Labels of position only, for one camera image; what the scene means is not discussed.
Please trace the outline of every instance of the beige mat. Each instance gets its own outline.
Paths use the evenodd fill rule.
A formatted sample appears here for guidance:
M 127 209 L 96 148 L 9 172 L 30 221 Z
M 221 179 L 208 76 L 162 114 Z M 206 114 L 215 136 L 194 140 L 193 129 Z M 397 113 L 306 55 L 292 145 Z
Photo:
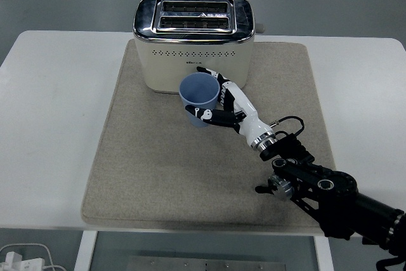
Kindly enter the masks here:
M 299 136 L 317 164 L 334 167 L 306 47 L 255 43 L 243 91 L 264 122 L 304 119 Z M 120 228 L 321 232 L 292 202 L 255 193 L 270 161 L 233 129 L 195 128 L 178 95 L 143 82 L 135 43 L 128 43 L 101 135 L 82 218 Z M 289 123 L 284 129 L 296 131 Z

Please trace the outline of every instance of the blue cup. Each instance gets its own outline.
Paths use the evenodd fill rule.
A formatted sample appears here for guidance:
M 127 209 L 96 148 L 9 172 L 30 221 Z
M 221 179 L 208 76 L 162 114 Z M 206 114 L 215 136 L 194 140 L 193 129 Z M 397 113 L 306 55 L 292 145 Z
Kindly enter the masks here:
M 196 72 L 186 76 L 179 85 L 179 95 L 183 106 L 193 105 L 198 108 L 215 109 L 220 85 L 210 74 Z M 190 122 L 196 127 L 206 127 L 208 124 L 185 111 Z

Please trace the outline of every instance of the black robotic arm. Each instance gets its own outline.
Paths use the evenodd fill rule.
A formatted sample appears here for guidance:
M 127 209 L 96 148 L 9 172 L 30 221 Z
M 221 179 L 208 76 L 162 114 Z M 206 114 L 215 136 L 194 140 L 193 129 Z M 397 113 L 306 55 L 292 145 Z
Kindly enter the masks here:
M 302 119 L 296 116 L 265 124 L 256 109 L 238 86 L 221 74 L 198 67 L 215 77 L 221 91 L 218 97 L 224 110 L 210 110 L 210 120 L 201 114 L 206 109 L 187 105 L 185 109 L 209 124 L 233 128 L 246 137 L 248 145 L 259 152 L 263 161 L 272 160 L 273 174 L 267 185 L 256 187 L 259 194 L 272 194 L 290 200 L 314 218 L 326 237 L 349 240 L 355 232 L 364 244 L 377 244 L 396 256 L 379 261 L 378 271 L 406 260 L 406 215 L 400 209 L 387 206 L 358 192 L 357 182 L 347 173 L 315 165 L 315 158 L 297 139 L 304 130 Z M 273 128 L 286 119 L 297 119 L 302 127 L 295 133 L 274 132 Z

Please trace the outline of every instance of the cream toaster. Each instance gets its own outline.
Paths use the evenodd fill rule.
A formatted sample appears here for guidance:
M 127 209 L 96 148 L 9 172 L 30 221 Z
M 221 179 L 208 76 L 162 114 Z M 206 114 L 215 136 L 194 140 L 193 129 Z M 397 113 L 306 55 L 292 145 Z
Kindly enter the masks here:
M 133 33 L 148 87 L 177 93 L 203 66 L 242 88 L 249 71 L 255 22 L 246 0 L 142 0 Z

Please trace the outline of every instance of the robot finger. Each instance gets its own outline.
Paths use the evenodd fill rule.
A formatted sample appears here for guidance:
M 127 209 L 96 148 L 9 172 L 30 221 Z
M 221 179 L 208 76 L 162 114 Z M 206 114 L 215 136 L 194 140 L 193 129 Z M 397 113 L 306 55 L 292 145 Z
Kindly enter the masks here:
M 203 122 L 234 129 L 239 129 L 239 123 L 244 119 L 244 116 L 241 114 L 236 115 L 233 112 L 219 109 L 203 109 L 193 105 L 186 105 L 185 109 Z

